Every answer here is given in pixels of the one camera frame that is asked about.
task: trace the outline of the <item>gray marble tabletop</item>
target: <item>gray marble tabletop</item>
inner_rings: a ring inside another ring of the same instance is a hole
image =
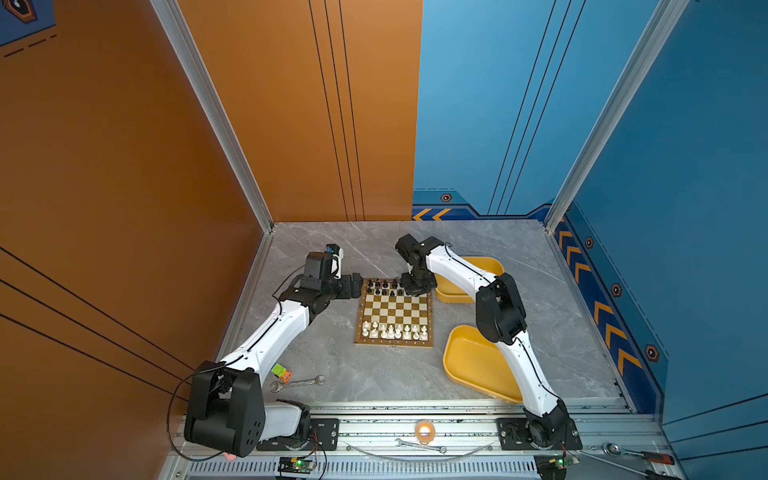
[[[531,343],[549,382],[564,399],[615,398],[613,371],[597,344],[594,327],[578,308],[558,259],[536,220],[429,222],[278,223],[266,266],[248,316],[237,336],[239,345],[272,311],[270,294],[289,272],[303,265],[311,251],[327,243],[344,249],[343,272],[393,278],[407,270],[395,242],[410,233],[450,242],[463,256],[500,261],[518,284]],[[279,362],[293,379],[324,375],[322,386],[301,386],[278,394],[264,383],[266,401],[300,402],[372,400],[455,400],[488,397],[452,382],[442,356],[456,326],[475,323],[475,304],[447,304],[433,299],[435,347],[432,349],[354,344],[358,300],[337,300],[290,344]]]

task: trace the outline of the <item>yellow tray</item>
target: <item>yellow tray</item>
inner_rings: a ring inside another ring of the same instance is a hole
[[[451,331],[442,366],[459,385],[510,403],[523,403],[520,387],[506,359],[474,326]]]
[[[462,257],[472,265],[482,268],[494,275],[501,275],[504,273],[504,267],[491,257]],[[475,299],[467,295],[464,290],[458,288],[452,282],[448,281],[445,277],[435,275],[437,278],[437,290],[435,294],[438,300],[444,303],[474,303]]]

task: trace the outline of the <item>wrench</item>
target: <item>wrench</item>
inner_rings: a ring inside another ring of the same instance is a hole
[[[402,439],[396,439],[398,447],[412,447],[414,449],[421,450],[434,450],[440,453],[446,453],[448,449],[446,447],[431,447],[429,445],[422,445],[420,443],[404,442]]]
[[[313,379],[309,380],[299,380],[297,382],[288,382],[288,383],[280,383],[278,381],[272,382],[272,393],[277,393],[282,389],[288,389],[292,386],[302,386],[302,385],[322,385],[326,382],[326,377],[322,375],[318,375]]]

